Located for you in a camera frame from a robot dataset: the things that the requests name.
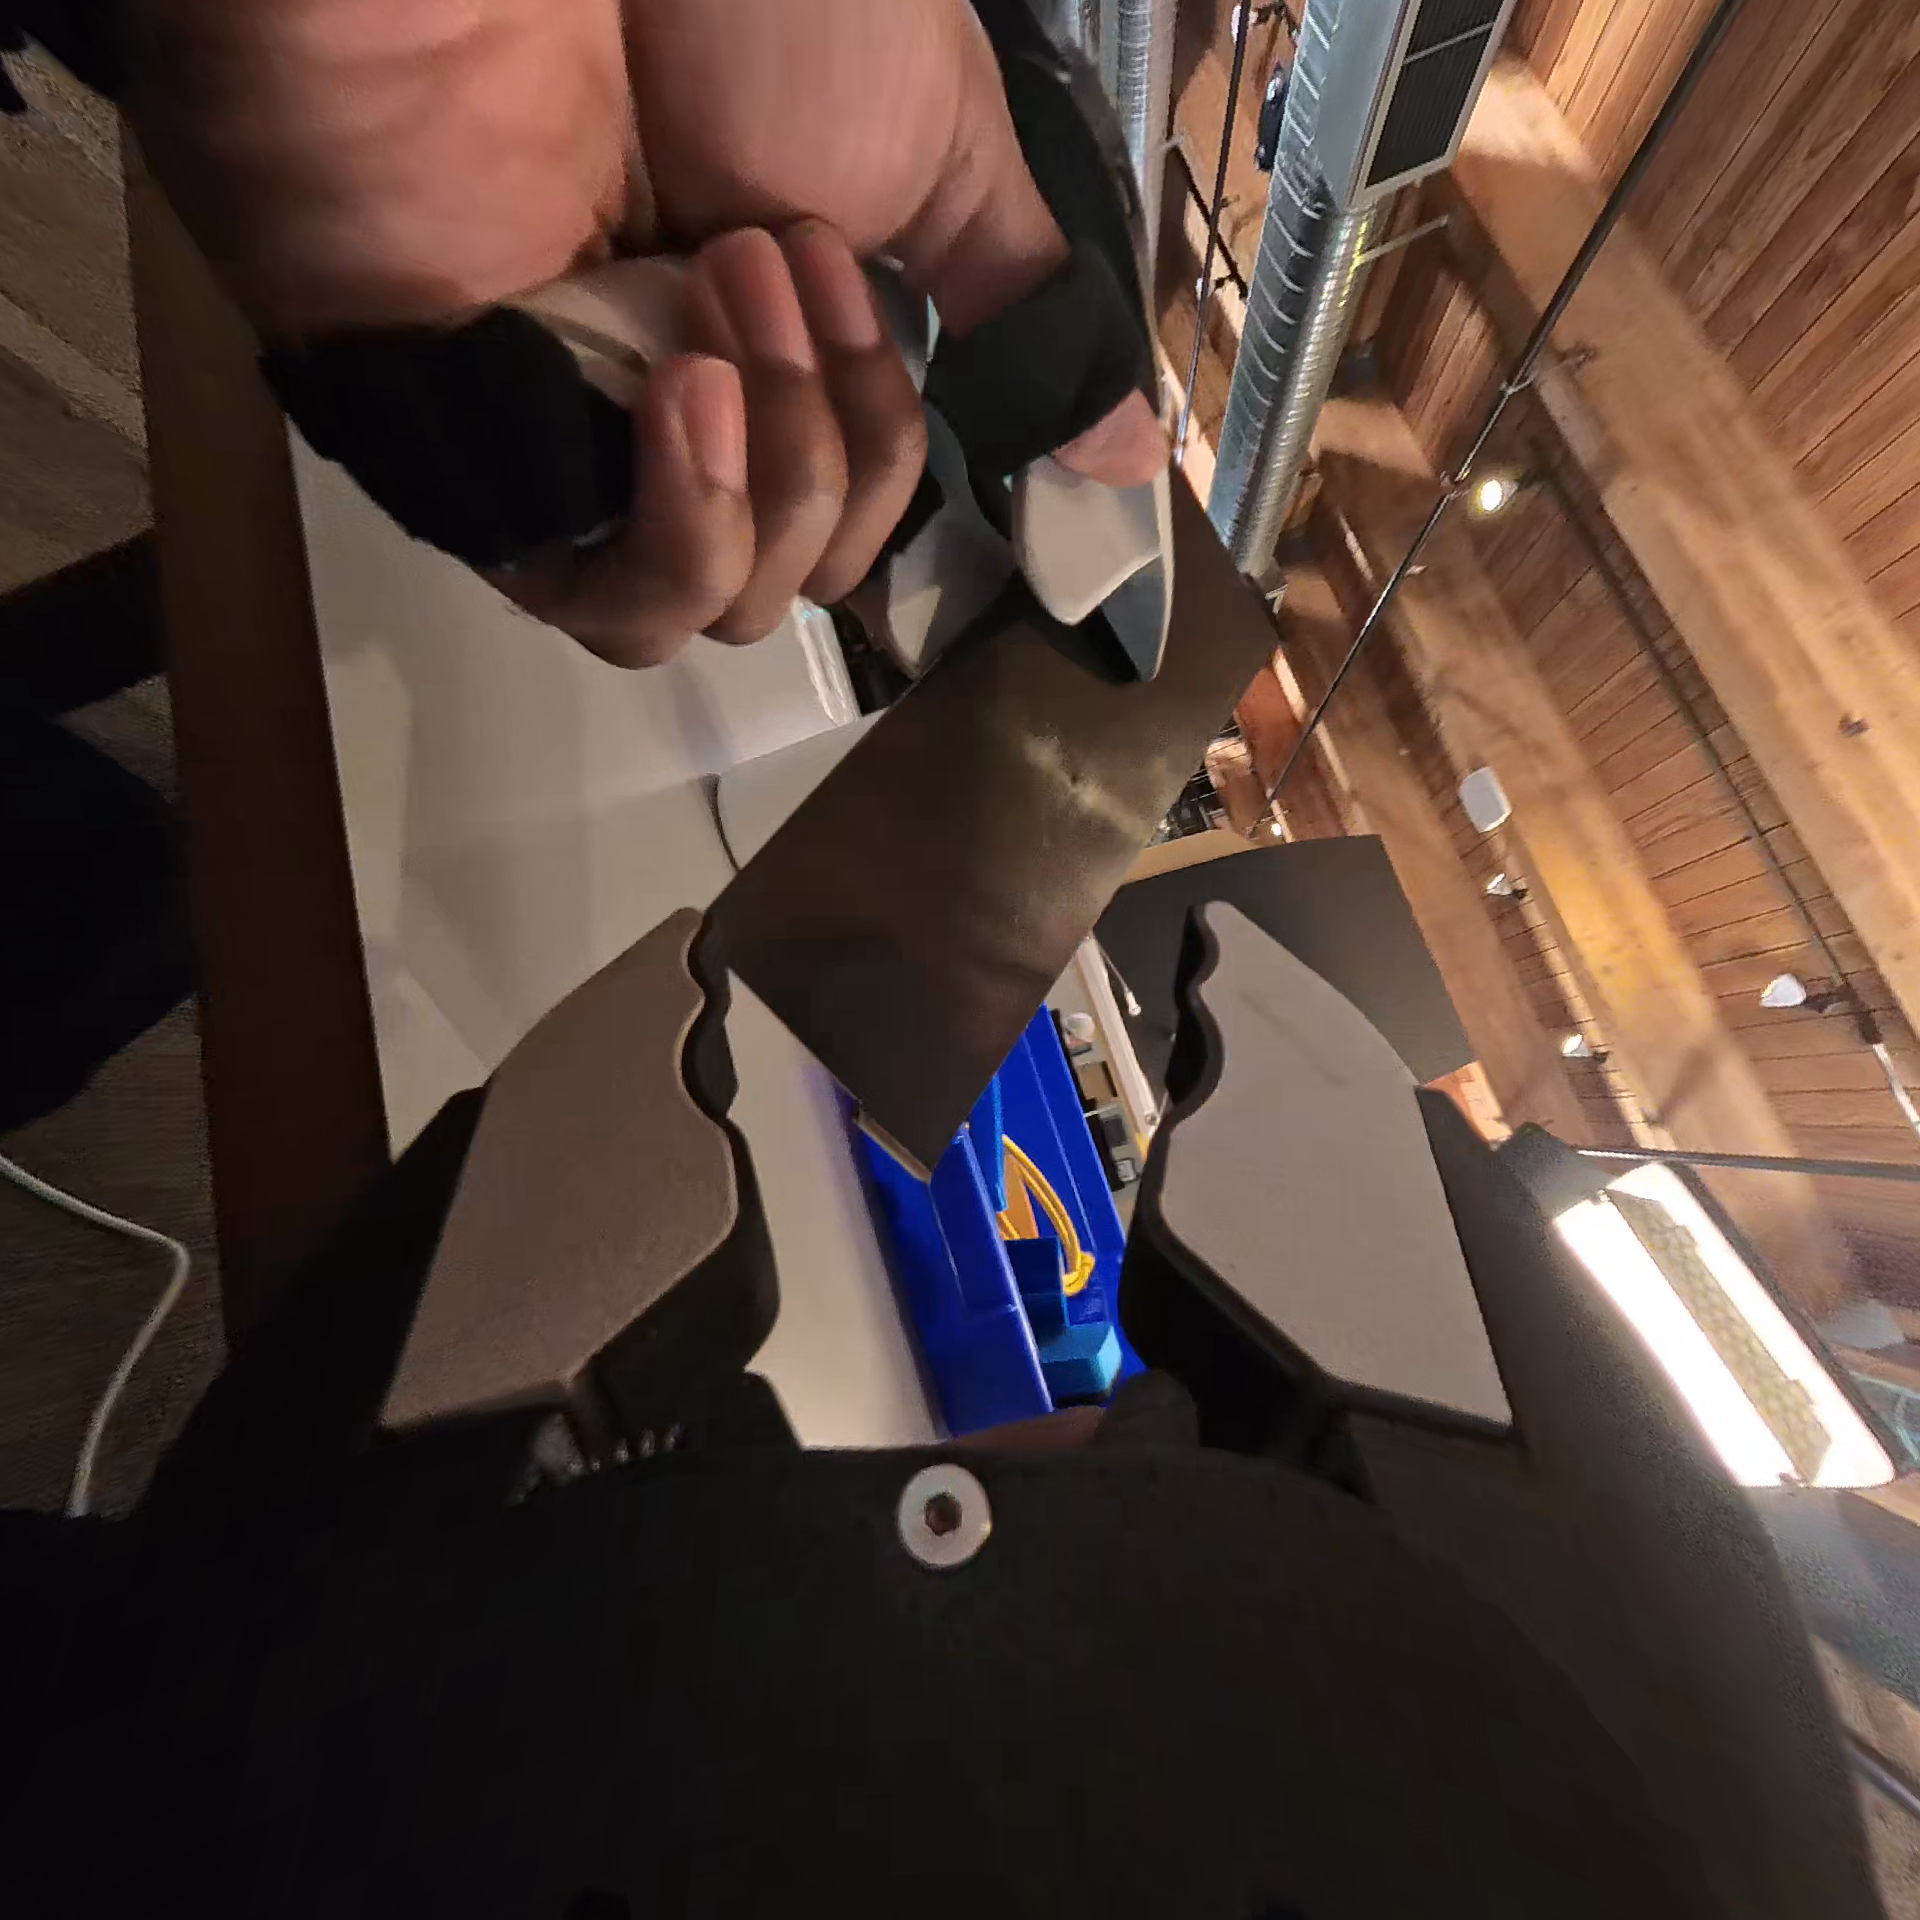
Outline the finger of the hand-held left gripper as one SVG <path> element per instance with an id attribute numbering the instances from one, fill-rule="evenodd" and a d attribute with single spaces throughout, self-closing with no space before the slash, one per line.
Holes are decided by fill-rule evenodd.
<path id="1" fill-rule="evenodd" d="M 1069 469 L 1060 456 L 1014 480 L 1014 555 L 1033 604 L 1086 624 L 1119 577 L 1119 492 L 1113 480 Z"/>
<path id="2" fill-rule="evenodd" d="M 1133 682 L 1158 682 L 1176 616 L 1176 486 L 1143 480 L 1119 492 L 1119 577 L 1100 618 Z"/>

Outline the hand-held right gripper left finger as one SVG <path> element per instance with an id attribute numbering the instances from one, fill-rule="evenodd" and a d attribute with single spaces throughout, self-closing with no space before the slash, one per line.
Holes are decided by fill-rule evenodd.
<path id="1" fill-rule="evenodd" d="M 729 974 L 681 905 L 493 1070 L 383 1428 L 560 1411 L 581 1442 L 695 1428 L 780 1317 L 729 1116 Z"/>

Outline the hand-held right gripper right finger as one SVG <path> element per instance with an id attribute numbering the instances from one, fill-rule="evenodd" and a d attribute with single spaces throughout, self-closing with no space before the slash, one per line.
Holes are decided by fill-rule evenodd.
<path id="1" fill-rule="evenodd" d="M 1414 1070 L 1237 901 L 1192 914 L 1124 1332 L 1228 1442 L 1292 1411 L 1512 1432 Z"/>

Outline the dark glossy sheet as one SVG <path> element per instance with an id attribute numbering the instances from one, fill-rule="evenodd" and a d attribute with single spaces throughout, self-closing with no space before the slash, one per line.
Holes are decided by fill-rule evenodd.
<path id="1" fill-rule="evenodd" d="M 1192 478 L 1150 682 L 1014 580 L 721 891 L 725 966 L 928 1180 L 1271 653 Z"/>

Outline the blue plastic bin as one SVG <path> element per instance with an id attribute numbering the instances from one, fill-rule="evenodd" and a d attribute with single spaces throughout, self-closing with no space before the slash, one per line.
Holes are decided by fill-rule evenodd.
<path id="1" fill-rule="evenodd" d="M 1124 1216 L 1069 1040 L 1041 1006 L 928 1180 L 851 1126 L 887 1267 L 950 1432 L 1060 1411 L 1033 1332 L 1113 1324 L 1124 1379 L 1143 1379 L 1124 1317 Z"/>

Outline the person's left hand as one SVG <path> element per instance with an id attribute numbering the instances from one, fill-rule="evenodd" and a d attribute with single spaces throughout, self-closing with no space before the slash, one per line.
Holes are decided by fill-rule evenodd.
<path id="1" fill-rule="evenodd" d="M 130 66 L 145 158 L 273 350 L 688 253 L 626 531 L 493 577 L 619 668 L 771 634 L 905 518 L 926 410 L 863 260 L 959 332 L 1069 260 L 975 5 L 196 0 L 130 5 Z"/>

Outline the softbox light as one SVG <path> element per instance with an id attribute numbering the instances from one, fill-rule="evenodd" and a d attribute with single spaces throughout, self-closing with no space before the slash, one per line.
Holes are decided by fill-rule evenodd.
<path id="1" fill-rule="evenodd" d="M 1740 1488 L 1871 1496 L 1916 1473 L 1843 1357 L 1675 1156 L 1566 1146 L 1541 1125 L 1500 1161 L 1683 1395 Z"/>

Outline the white panel stand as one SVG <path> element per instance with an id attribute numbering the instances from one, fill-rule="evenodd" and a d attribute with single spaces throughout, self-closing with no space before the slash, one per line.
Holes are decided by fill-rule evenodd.
<path id="1" fill-rule="evenodd" d="M 729 850 L 729 869 L 740 869 L 790 813 L 798 804 L 880 724 L 880 716 L 863 716 L 851 724 L 785 740 L 780 753 L 740 756 L 715 779 L 715 826 Z M 1147 1156 L 1160 1100 L 1147 1084 L 1128 1015 L 1143 1015 L 1133 988 L 1113 974 L 1108 949 L 1082 938 L 1045 999 L 1069 1018 L 1069 1062 L 1108 1062 L 1113 1100 L 1124 1104 L 1124 1125 L 1133 1133 L 1133 1150 Z"/>

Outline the silver air duct with vent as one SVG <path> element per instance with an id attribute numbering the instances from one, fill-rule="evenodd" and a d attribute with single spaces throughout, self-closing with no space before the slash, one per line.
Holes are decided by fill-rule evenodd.
<path id="1" fill-rule="evenodd" d="M 1210 531 L 1268 577 L 1349 332 L 1380 209 L 1466 137 L 1512 0 L 1314 0 L 1210 467 Z"/>

